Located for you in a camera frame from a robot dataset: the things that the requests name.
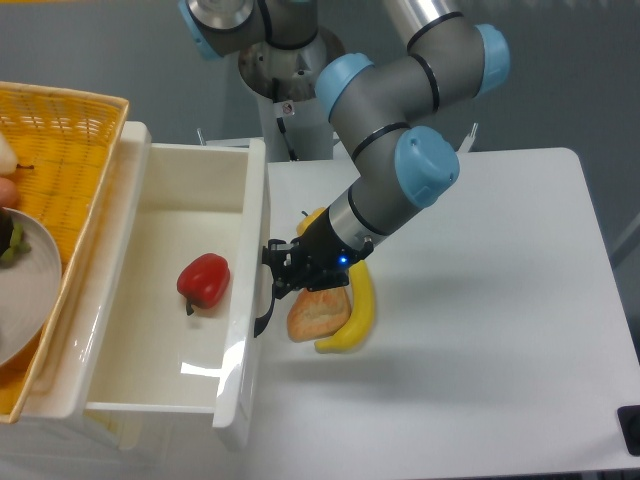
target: red bell pepper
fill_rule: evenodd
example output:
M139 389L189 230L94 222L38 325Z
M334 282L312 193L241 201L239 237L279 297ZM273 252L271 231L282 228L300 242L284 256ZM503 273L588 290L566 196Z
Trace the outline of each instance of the red bell pepper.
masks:
M192 305L212 308L222 298L231 272L227 261L215 253L205 253L196 258L178 277L178 292L187 299L187 315L193 313Z

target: black ring band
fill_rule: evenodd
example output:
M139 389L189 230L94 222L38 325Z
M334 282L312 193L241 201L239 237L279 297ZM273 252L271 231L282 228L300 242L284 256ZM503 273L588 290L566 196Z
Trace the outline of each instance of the black ring band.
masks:
M267 2L265 0L258 0L258 7L262 14L262 22L264 23L264 36L268 42L273 35L273 26L271 25L271 15L269 15L269 9L267 8Z
M369 222L367 222L362 215L360 215L360 212L358 211L356 204L353 203L353 194L351 193L351 189L353 189L353 185L351 185L349 187L349 190L347 191L347 200L349 200L349 206L351 207L351 211L353 212L353 215L358 219L358 221L369 231L375 233L376 235L382 235L384 237L388 237L390 234L389 233L385 233L381 230L378 230L377 228L375 228L373 225L371 225Z
M356 148L353 149L353 153L351 154L351 159L355 162L356 158L358 158L358 155L362 153L362 150L367 148L369 145L371 145L381 136L386 135L389 132L393 132L394 130L398 130L400 128L411 128L411 125L409 125L406 122L396 122L376 130L367 138L365 138L362 142L360 142L360 144Z
M450 18L456 18L456 17L464 17L464 15L462 15L462 12L450 12L450 13L447 13L446 15L441 16L440 18L436 18L432 22L427 23L424 27L422 27L420 30L418 30L416 33L413 34L413 37L411 37L411 39L407 43L407 53L411 50L411 47L413 47L413 44L416 43L422 35L427 33L432 28L437 27L442 22L446 22Z
M433 97L433 113L438 111L440 108L440 89L438 88L438 81L436 80L436 76L433 74L433 69L427 63L427 61L422 58L417 53L412 53L409 55L411 58L415 59L422 69L424 70L425 75L429 79L429 85L431 86L431 96Z

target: gray floor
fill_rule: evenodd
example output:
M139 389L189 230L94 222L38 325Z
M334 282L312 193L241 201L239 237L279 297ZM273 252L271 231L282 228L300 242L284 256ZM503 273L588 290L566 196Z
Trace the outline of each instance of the gray floor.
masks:
M322 23L347 50L376 63L404 54L379 0L320 0ZM475 23L493 23L512 50L501 90L425 122L457 144L480 123L480 150L567 147L581 157L610 246L640 212L640 2L462 0ZM235 58L200 59L176 0L0 5L0 79L128 98L130 119L157 142L260 134L257 108ZM616 271L640 338L640 252Z

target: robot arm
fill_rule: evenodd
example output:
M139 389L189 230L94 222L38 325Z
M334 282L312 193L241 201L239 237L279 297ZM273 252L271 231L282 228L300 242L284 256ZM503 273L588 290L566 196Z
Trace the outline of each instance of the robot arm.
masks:
M502 34L490 25L471 25L453 1L384 3L408 55L378 68L362 54L347 54L318 76L316 96L360 177L302 236L288 243L270 240L264 247L274 299L291 290L348 284L351 265L453 185L460 170L453 148L436 131L411 122L491 90L509 73ZM300 0L272 4L317 8ZM295 16L287 18L295 23ZM270 312L256 322L256 336Z
M281 50L308 45L318 33L317 0L180 0L200 53L220 58L259 42Z

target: blue joint cap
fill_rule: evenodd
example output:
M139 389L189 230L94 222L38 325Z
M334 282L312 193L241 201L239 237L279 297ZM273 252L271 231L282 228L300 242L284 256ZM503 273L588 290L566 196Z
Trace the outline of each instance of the blue joint cap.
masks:
M451 145L429 127L414 127L398 139L396 175L402 191L418 208L430 207L460 174Z
M196 25L195 20L189 12L189 7L187 6L186 0L180 0L178 2L178 9L182 14L184 22L187 24L187 27L189 27L191 37L193 38L193 41L196 42L196 48L200 52L202 58L204 58L205 60L219 60L220 58L222 58L218 54L218 52L216 52L211 47L211 45L209 45L209 42L207 42L207 40L202 35L202 32L198 28L198 25Z
M348 53L327 65L316 81L316 97L320 100L327 118L331 118L333 106L349 86L351 80L373 62L362 53Z
M511 70L509 45L493 25L476 25L484 42L484 74L478 95L502 85Z

